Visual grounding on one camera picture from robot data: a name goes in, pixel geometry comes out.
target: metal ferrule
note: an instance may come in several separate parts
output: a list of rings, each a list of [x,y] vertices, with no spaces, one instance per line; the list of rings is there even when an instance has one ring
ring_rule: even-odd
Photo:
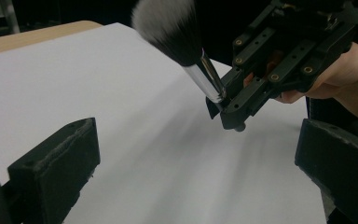
[[[196,64],[184,69],[212,102],[220,103],[225,99],[226,88],[205,52]]]

